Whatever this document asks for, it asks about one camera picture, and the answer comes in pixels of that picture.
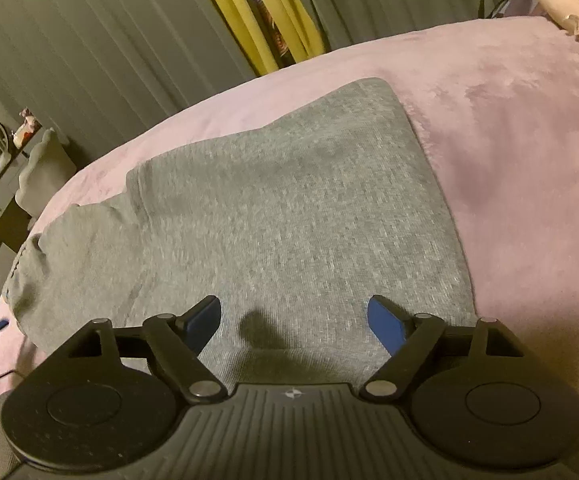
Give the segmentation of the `grey sweatpants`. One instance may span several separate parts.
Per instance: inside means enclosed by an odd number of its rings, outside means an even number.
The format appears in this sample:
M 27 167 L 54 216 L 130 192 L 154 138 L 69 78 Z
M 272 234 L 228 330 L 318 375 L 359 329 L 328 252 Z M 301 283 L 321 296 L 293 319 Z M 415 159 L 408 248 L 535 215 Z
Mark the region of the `grey sweatpants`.
M 202 362 L 238 382 L 362 384 L 386 360 L 375 295 L 476 320 L 457 230 L 386 81 L 361 79 L 264 128 L 143 162 L 20 248 L 5 299 L 44 352 L 94 318 L 138 326 L 221 304 Z

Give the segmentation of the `purple plush bed blanket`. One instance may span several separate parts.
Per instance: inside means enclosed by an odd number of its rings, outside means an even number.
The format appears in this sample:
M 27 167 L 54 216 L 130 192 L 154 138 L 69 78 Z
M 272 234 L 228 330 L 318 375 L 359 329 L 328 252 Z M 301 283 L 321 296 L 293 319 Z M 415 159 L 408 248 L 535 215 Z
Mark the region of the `purple plush bed blanket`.
M 579 40 L 544 18 L 370 41 L 219 93 L 82 170 L 28 240 L 120 194 L 143 162 L 370 78 L 396 94 L 457 230 L 476 320 L 447 323 L 500 321 L 526 352 L 526 400 L 369 402 L 365 381 L 238 382 L 187 404 L 143 361 L 71 356 L 101 318 L 44 352 L 6 302 L 0 332 L 36 356 L 0 387 L 0 479 L 579 479 Z

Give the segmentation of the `grey-green curtain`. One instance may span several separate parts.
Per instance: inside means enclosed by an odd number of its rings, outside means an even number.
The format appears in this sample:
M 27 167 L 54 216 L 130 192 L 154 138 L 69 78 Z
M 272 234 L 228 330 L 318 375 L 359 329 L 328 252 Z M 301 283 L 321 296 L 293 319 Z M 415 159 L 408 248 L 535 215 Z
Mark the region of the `grey-green curtain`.
M 498 0 L 301 0 L 328 51 L 476 18 Z M 0 0 L 0 102 L 90 162 L 258 75 L 212 0 Z

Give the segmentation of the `yellow curtain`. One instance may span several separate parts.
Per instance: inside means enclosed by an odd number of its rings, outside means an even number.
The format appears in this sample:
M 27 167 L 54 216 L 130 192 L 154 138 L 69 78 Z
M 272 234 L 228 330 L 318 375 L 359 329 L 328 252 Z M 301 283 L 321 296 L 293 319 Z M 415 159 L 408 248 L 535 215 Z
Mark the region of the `yellow curtain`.
M 327 51 L 322 32 L 301 0 L 212 0 L 258 75 Z

